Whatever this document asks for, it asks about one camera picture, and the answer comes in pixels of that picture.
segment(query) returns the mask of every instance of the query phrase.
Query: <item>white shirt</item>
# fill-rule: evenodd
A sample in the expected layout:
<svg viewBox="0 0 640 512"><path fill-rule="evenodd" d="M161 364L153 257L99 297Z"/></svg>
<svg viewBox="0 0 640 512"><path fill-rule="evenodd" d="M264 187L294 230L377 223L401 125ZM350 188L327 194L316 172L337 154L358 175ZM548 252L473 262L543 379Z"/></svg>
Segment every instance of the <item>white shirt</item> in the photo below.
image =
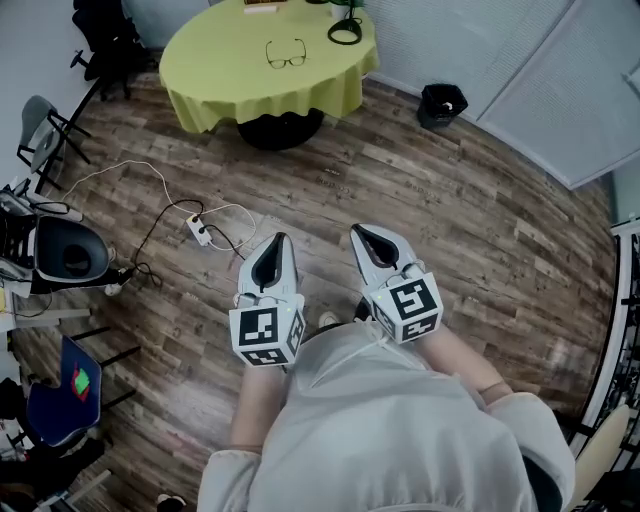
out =
<svg viewBox="0 0 640 512"><path fill-rule="evenodd" d="M523 456L566 506L575 462L551 410L473 395L362 324L327 331L301 347L262 457L211 456L198 511L535 512Z"/></svg>

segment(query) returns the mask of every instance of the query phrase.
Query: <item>table base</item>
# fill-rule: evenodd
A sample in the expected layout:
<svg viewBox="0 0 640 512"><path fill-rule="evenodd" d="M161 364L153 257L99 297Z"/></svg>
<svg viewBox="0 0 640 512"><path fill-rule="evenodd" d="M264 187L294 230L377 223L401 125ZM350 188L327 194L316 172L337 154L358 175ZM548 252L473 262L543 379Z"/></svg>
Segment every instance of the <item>table base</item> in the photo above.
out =
<svg viewBox="0 0 640 512"><path fill-rule="evenodd" d="M254 148L280 151L309 140L322 125L324 114L315 108L306 116L285 112L279 117L265 114L238 125L240 136Z"/></svg>

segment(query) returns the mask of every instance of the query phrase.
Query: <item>gray chair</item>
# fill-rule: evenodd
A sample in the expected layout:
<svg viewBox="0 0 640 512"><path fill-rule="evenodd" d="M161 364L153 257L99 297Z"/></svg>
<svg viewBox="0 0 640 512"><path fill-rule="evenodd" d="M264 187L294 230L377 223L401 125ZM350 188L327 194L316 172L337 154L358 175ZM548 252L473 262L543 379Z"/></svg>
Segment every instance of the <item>gray chair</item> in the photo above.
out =
<svg viewBox="0 0 640 512"><path fill-rule="evenodd" d="M89 132L58 114L56 108L42 96L32 96L22 109L22 135L18 146L18 158L29 166L32 173L39 174L58 190L60 190L58 184L49 179L42 167L50 159L61 160L58 151L63 142L66 141L85 162L91 163L67 136L72 129L78 130L86 137L91 137ZM31 153L33 155L31 161L23 153Z"/></svg>

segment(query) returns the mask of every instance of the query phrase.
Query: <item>yellow tablecloth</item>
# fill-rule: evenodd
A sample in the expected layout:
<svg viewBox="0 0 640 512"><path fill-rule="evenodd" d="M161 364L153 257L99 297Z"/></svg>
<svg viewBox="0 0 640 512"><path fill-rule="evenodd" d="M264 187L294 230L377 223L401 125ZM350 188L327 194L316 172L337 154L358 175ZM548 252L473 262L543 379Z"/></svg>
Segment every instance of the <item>yellow tablecloth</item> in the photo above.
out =
<svg viewBox="0 0 640 512"><path fill-rule="evenodd" d="M182 127L190 132L213 128L223 117L244 123L263 114L307 115L310 108L343 117L362 102L362 75L378 66L373 23L362 9L362 41L332 43L335 23L330 4L304 0L279 3L276 13L244 13L242 0L225 0L202 12L171 39L160 62ZM302 55L302 66L273 69L269 58Z"/></svg>

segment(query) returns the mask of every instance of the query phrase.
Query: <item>white wall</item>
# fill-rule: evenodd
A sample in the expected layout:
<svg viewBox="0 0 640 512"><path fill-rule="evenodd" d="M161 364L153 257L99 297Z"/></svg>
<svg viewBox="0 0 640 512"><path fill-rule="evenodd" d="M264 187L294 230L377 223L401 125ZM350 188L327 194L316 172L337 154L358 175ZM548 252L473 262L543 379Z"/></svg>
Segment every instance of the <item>white wall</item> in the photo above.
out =
<svg viewBox="0 0 640 512"><path fill-rule="evenodd" d="M147 48L164 48L182 25L209 7L207 0L123 0Z"/></svg>
<svg viewBox="0 0 640 512"><path fill-rule="evenodd" d="M570 0L365 0L380 69L372 77L419 94L460 87L476 120L533 54Z"/></svg>
<svg viewBox="0 0 640 512"><path fill-rule="evenodd" d="M29 176L16 156L26 101L39 94L70 117L91 86L69 69L76 49L91 55L73 12L72 0L0 0L0 188Z"/></svg>
<svg viewBox="0 0 640 512"><path fill-rule="evenodd" d="M612 177L614 223L640 218L640 158L613 171Z"/></svg>
<svg viewBox="0 0 640 512"><path fill-rule="evenodd" d="M479 124L578 187L640 153L639 59L636 0L575 0Z"/></svg>

